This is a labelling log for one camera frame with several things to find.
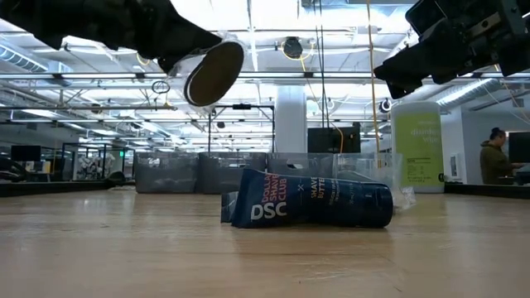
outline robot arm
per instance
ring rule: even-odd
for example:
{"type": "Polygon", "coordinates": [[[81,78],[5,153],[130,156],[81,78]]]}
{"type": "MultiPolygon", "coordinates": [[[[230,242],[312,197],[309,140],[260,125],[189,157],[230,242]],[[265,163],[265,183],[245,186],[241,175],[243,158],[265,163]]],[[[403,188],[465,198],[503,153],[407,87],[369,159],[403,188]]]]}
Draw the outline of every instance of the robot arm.
{"type": "Polygon", "coordinates": [[[63,38],[137,50],[169,73],[176,62],[222,39],[181,17],[170,0],[0,0],[0,17],[59,50],[63,38]]]}
{"type": "Polygon", "coordinates": [[[420,0],[407,12],[419,42],[375,69],[394,99],[485,66],[499,65],[504,76],[530,68],[528,0],[420,0]]]}

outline black monitor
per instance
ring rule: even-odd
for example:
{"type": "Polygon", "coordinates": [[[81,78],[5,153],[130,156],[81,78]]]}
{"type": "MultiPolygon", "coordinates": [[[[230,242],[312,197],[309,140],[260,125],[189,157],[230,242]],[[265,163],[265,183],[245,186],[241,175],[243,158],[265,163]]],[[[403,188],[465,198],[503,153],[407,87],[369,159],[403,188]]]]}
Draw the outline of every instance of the black monitor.
{"type": "Polygon", "coordinates": [[[344,136],[342,153],[360,153],[361,136],[360,125],[354,123],[352,127],[309,128],[307,130],[307,152],[309,153],[340,153],[341,133],[344,136]]]}
{"type": "Polygon", "coordinates": [[[41,161],[40,146],[11,146],[12,161],[41,161]]]}
{"type": "Polygon", "coordinates": [[[530,163],[530,132],[511,132],[508,154],[511,162],[530,163]]]}

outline dark jacket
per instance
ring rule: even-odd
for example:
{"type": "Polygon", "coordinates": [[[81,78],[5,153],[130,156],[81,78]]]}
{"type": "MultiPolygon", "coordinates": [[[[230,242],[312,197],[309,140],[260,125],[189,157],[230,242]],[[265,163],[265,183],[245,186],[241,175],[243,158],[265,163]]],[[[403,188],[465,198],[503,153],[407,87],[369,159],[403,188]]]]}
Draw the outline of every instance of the dark jacket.
{"type": "Polygon", "coordinates": [[[513,174],[513,166],[499,147],[490,145],[488,141],[481,144],[480,169],[482,182],[486,185],[502,185],[500,177],[513,174]]]}

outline squeezed tube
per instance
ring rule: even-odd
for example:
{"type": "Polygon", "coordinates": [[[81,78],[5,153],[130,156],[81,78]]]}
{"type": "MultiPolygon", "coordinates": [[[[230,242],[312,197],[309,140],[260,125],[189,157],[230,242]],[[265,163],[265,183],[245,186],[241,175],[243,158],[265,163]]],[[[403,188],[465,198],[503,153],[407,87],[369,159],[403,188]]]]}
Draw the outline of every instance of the squeezed tube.
{"type": "Polygon", "coordinates": [[[239,192],[223,197],[221,221],[237,228],[296,223],[384,228],[393,216],[380,183],[268,174],[245,169],[239,192]]]}

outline ceiling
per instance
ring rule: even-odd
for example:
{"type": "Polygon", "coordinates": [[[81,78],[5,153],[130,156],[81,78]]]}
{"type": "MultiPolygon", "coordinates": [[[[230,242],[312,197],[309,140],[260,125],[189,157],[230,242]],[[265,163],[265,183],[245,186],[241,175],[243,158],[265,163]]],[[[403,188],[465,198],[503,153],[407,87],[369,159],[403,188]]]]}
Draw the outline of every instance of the ceiling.
{"type": "MultiPolygon", "coordinates": [[[[321,100],[321,82],[302,79],[274,78],[269,72],[301,73],[320,72],[320,63],[314,45],[316,26],[323,27],[324,71],[330,73],[325,81],[325,90],[331,102],[330,117],[343,122],[337,126],[347,126],[358,120],[363,122],[365,132],[372,132],[371,119],[373,97],[376,103],[390,97],[386,84],[376,81],[372,92],[370,71],[371,55],[369,51],[368,13],[363,1],[323,0],[322,15],[314,12],[313,7],[301,7],[308,1],[297,0],[195,0],[193,5],[185,0],[171,0],[177,11],[185,18],[216,33],[237,38],[247,46],[243,66],[246,79],[242,78],[226,94],[219,104],[251,103],[260,106],[273,106],[277,100],[279,84],[302,84],[305,86],[308,101],[319,103],[321,100]],[[307,58],[303,61],[289,60],[281,51],[281,44],[288,36],[299,38],[307,58]],[[343,73],[333,77],[331,74],[343,73]]],[[[391,55],[401,50],[405,44],[416,41],[405,20],[405,12],[414,1],[373,1],[371,6],[371,24],[373,39],[373,64],[380,65],[391,55]]],[[[49,80],[25,79],[20,76],[13,79],[1,79],[0,103],[5,106],[55,107],[63,110],[36,113],[34,110],[5,113],[4,117],[14,119],[72,120],[65,125],[79,131],[85,142],[95,142],[121,137],[131,147],[139,150],[171,151],[174,148],[187,151],[205,150],[207,139],[207,115],[209,110],[191,108],[181,96],[182,79],[170,79],[167,82],[171,91],[166,95],[152,92],[152,84],[159,79],[125,79],[130,73],[160,73],[154,62],[139,57],[136,51],[120,49],[112,51],[104,45],[67,37],[64,40],[67,49],[53,50],[32,35],[25,33],[5,21],[0,20],[0,50],[2,46],[15,49],[35,61],[42,61],[54,68],[50,72],[68,71],[74,74],[87,74],[86,79],[79,77],[69,81],[68,86],[49,80]],[[97,74],[113,73],[112,79],[98,79],[97,74]],[[8,92],[19,88],[20,92],[8,92]],[[78,110],[72,107],[89,108],[98,104],[111,110],[78,110]],[[151,119],[152,122],[141,122],[151,119]]],[[[189,60],[193,67],[197,60],[189,60]]],[[[31,74],[16,65],[12,60],[0,60],[0,70],[6,75],[31,74]]],[[[406,100],[429,100],[436,94],[455,85],[470,83],[453,82],[447,86],[428,84],[416,95],[406,100]]],[[[495,96],[503,97],[508,91],[500,90],[495,96]]],[[[320,126],[321,111],[316,104],[309,108],[308,125],[320,126]]],[[[216,121],[223,121],[224,128],[212,127],[215,139],[213,149],[232,151],[268,151],[272,147],[272,124],[270,109],[233,110],[225,109],[216,121]],[[239,119],[252,119],[242,123],[239,119]]],[[[385,119],[387,115],[379,114],[385,119]]]]}

